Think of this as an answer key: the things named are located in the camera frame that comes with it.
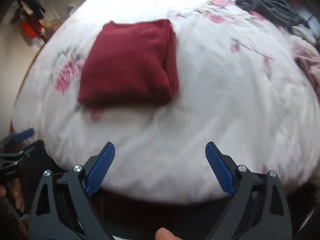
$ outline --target pink blanket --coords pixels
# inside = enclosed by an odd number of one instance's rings
[[[292,52],[294,60],[305,73],[316,92],[320,102],[320,55],[298,43],[295,43]]]

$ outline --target red cloth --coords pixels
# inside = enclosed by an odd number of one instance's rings
[[[171,22],[111,21],[98,35],[82,69],[78,101],[87,106],[165,104],[178,92]]]

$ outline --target silver bolt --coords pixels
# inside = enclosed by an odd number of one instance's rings
[[[244,165],[239,165],[238,166],[238,170],[241,171],[241,172],[246,172],[247,171],[247,167],[244,166]]]
[[[49,171],[49,170],[46,170],[46,171],[43,173],[43,175],[44,175],[45,177],[50,176],[50,174],[51,174],[51,171]]]
[[[275,171],[269,171],[271,177],[276,177],[277,173]]]
[[[76,165],[76,166],[73,167],[73,170],[74,170],[75,172],[79,172],[79,171],[82,170],[82,166],[81,166],[81,165]]]

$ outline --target blue gripper pad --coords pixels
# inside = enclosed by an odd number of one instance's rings
[[[115,153],[116,149],[112,143],[107,144],[99,153],[99,159],[86,177],[85,192],[87,195],[90,196],[99,190],[100,185],[115,158]]]
[[[16,133],[14,136],[13,136],[13,140],[15,142],[22,142],[30,137],[32,137],[33,135],[35,134],[35,130],[30,128],[28,130],[25,130],[21,133]]]
[[[232,196],[235,192],[233,187],[233,176],[219,153],[211,143],[205,147],[205,156],[210,164],[222,190]]]

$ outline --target bed sheet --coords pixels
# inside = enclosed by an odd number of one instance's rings
[[[79,105],[81,68],[103,25],[159,18],[177,36],[179,96],[162,107]],[[41,51],[12,123],[35,128],[65,169],[111,141],[102,188],[187,204],[224,196],[205,158],[209,141],[251,171],[276,170],[286,189],[306,182],[319,161],[319,110],[288,35],[235,0],[87,0]]]

